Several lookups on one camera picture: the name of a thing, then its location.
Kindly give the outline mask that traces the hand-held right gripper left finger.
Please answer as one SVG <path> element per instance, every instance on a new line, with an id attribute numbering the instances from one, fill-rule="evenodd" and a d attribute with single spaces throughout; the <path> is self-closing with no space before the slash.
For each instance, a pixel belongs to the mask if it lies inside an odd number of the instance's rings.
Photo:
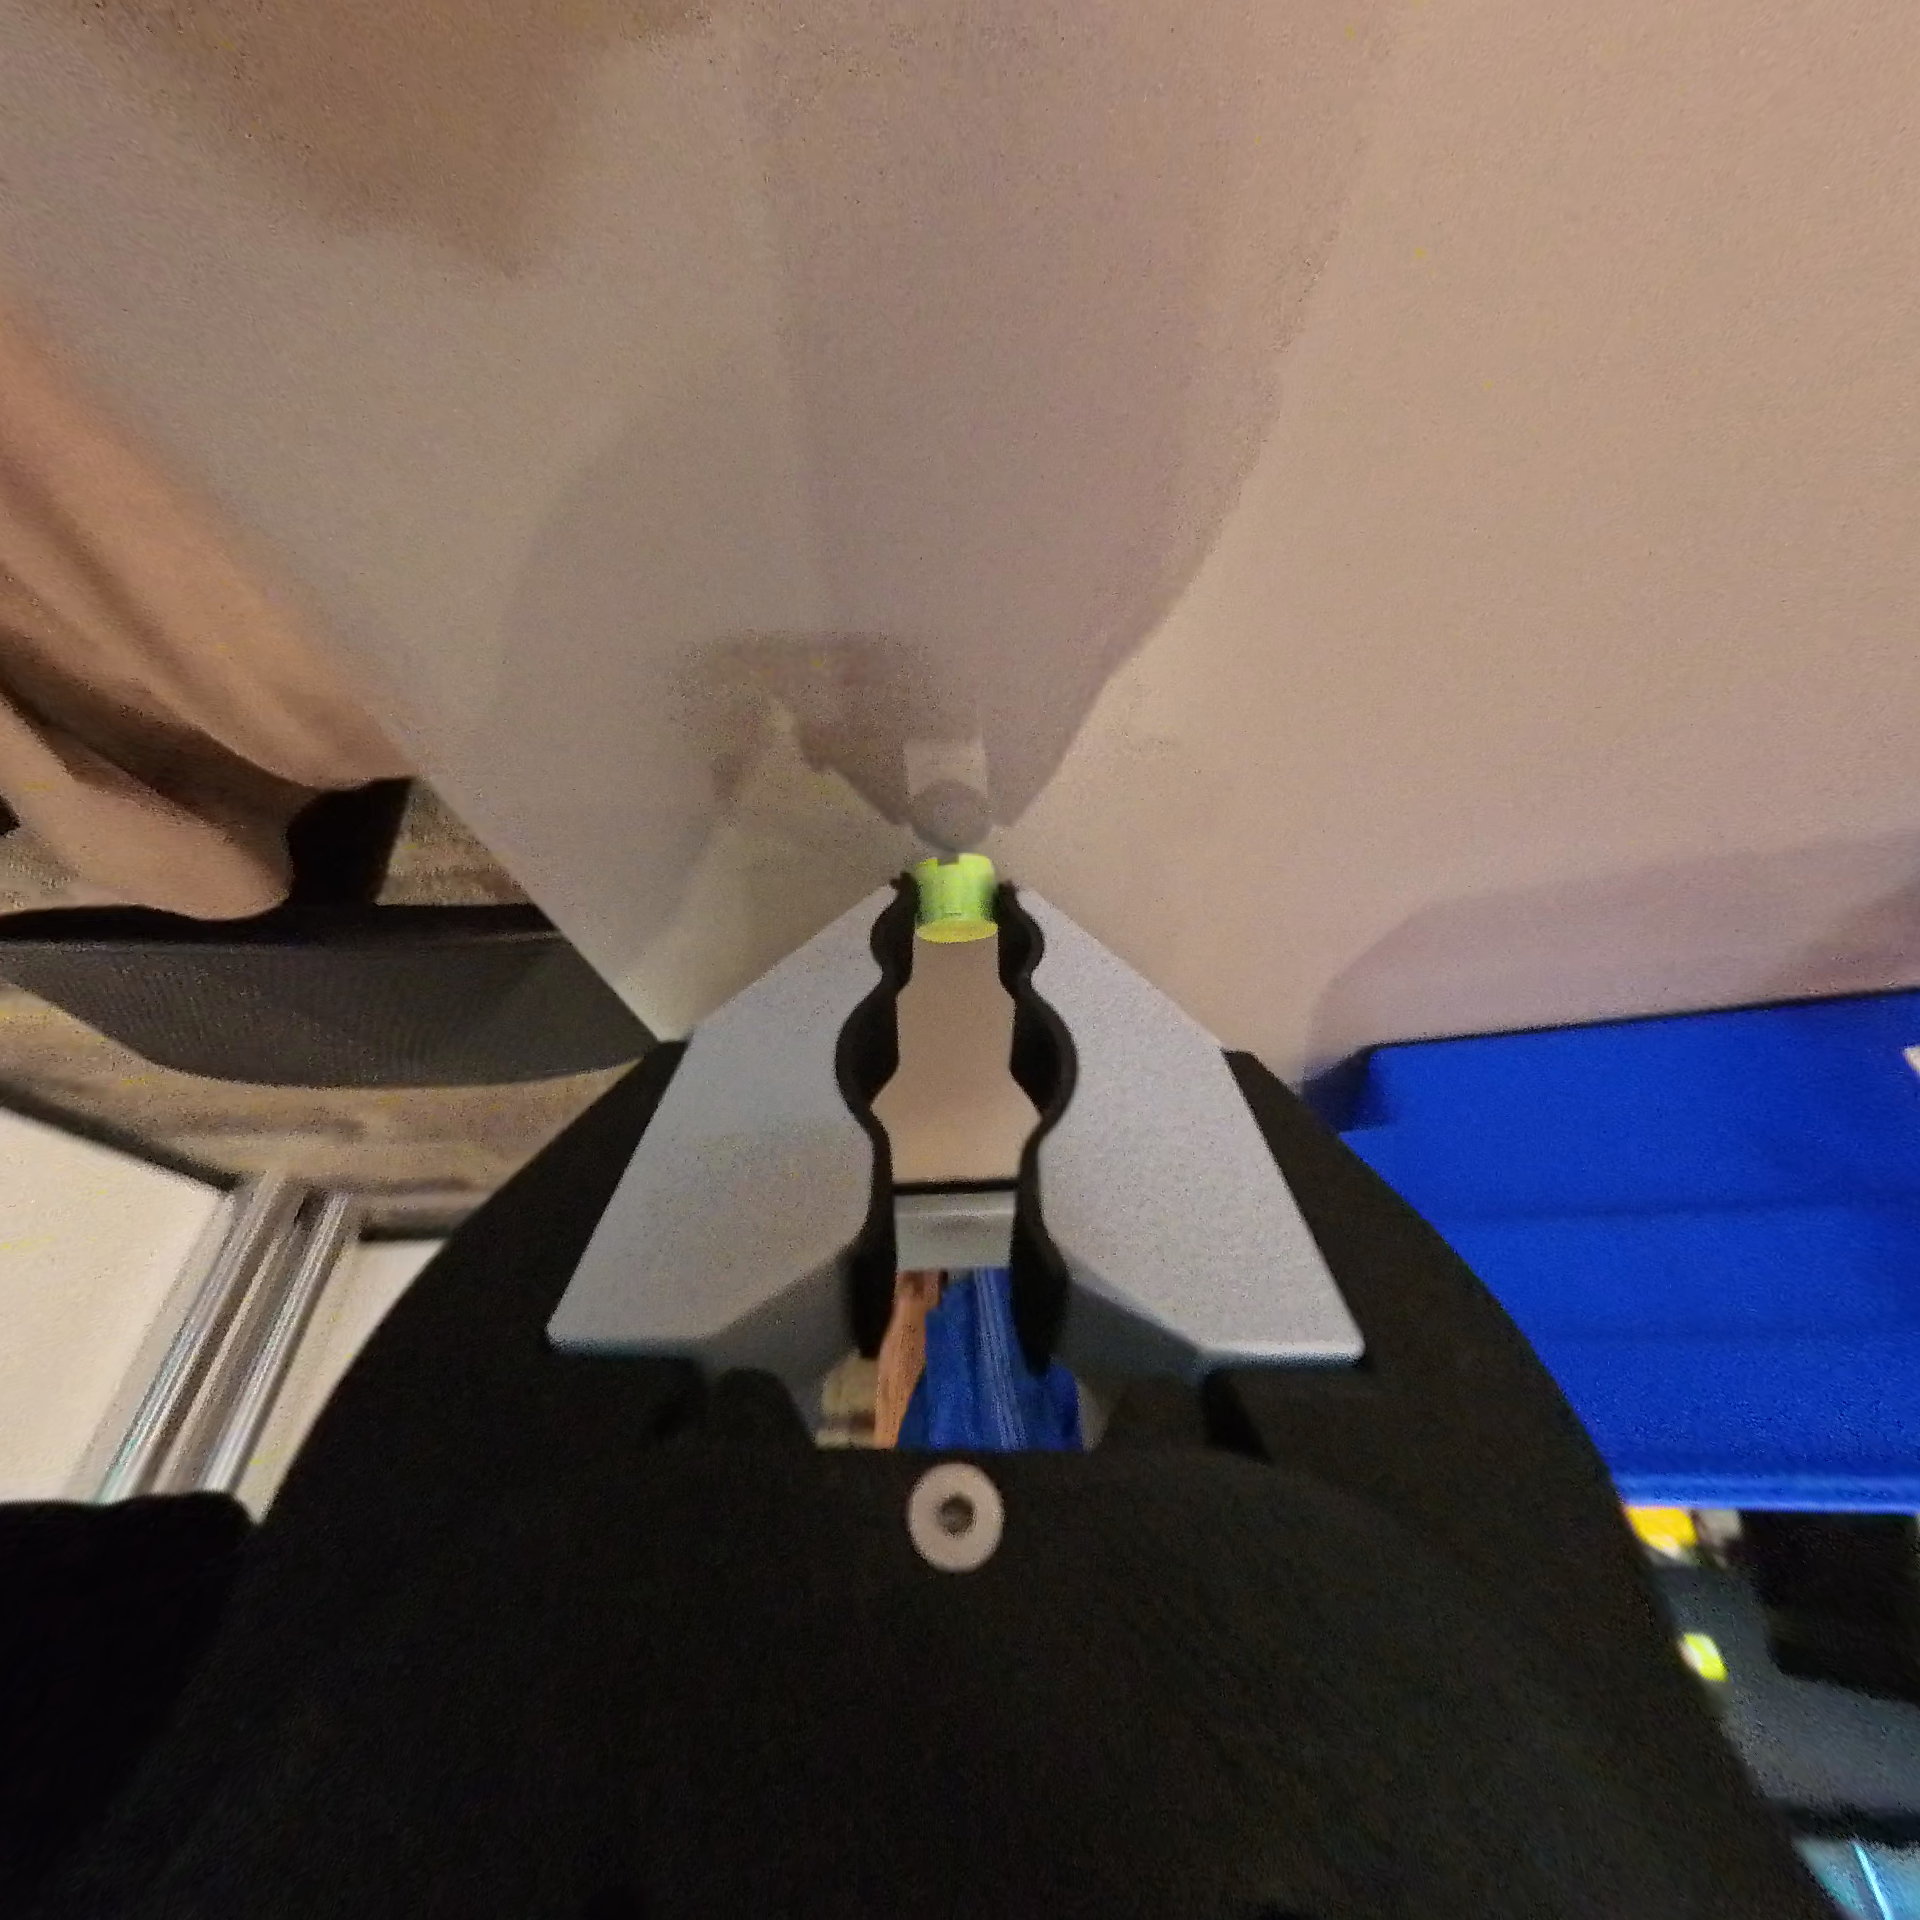
<path id="1" fill-rule="evenodd" d="M 689 1035 L 546 1324 L 555 1352 L 703 1375 L 827 1375 L 853 1352 L 858 1282 L 895 1276 L 874 1100 L 914 923 L 899 879 Z"/>

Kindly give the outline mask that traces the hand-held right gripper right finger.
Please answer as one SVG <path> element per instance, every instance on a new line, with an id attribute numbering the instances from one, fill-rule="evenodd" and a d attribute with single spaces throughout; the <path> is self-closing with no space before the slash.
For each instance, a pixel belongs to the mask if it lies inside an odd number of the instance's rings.
<path id="1" fill-rule="evenodd" d="M 1355 1366 L 1362 1334 L 1225 1048 L 1040 895 L 1001 886 L 997 926 L 1038 1114 L 1008 1262 L 1025 1361 L 1110 1384 Z"/>

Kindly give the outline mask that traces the small lime round brick piece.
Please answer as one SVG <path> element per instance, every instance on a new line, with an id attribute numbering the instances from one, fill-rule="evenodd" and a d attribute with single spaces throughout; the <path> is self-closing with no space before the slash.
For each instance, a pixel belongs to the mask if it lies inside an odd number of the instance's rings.
<path id="1" fill-rule="evenodd" d="M 990 858 L 929 855 L 909 876 L 914 882 L 918 940 L 978 944 L 997 938 L 1000 879 Z"/>

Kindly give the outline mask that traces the blue plastic bin white tag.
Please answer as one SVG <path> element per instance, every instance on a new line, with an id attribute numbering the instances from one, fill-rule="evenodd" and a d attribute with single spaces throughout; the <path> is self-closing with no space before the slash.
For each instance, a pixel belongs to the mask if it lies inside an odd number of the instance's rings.
<path id="1" fill-rule="evenodd" d="M 1919 1507 L 1919 993 L 1367 1048 L 1305 1086 L 1632 1504 Z"/>

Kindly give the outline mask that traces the silver metal rail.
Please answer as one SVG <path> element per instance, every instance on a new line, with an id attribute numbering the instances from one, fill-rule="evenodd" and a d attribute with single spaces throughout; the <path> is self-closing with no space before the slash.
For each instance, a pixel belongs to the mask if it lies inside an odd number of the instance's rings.
<path id="1" fill-rule="evenodd" d="M 266 1174 L 230 1190 L 113 1391 L 64 1499 L 241 1497 L 361 1196 Z"/>

